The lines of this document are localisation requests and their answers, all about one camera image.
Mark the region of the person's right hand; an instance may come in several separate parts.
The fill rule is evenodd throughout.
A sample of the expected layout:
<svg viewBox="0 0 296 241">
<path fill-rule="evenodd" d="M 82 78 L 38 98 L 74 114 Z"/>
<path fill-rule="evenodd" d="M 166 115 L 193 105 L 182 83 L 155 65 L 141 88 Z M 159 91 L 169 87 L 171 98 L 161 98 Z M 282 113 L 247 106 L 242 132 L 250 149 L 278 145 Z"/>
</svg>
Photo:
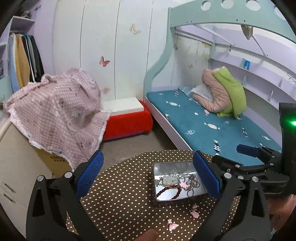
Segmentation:
<svg viewBox="0 0 296 241">
<path fill-rule="evenodd" d="M 267 206 L 269 214 L 272 215 L 271 227 L 279 231 L 295 208 L 295 195 L 283 198 L 269 198 Z"/>
</svg>

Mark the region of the person's left hand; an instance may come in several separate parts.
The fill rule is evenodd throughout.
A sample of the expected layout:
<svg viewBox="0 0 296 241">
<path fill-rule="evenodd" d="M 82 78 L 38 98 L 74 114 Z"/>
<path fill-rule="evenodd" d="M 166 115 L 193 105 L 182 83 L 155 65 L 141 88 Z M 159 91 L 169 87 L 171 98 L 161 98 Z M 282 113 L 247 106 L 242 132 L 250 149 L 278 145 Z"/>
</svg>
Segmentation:
<svg viewBox="0 0 296 241">
<path fill-rule="evenodd" d="M 155 230 L 150 229 L 147 232 L 143 233 L 135 241 L 157 241 L 158 234 Z"/>
</svg>

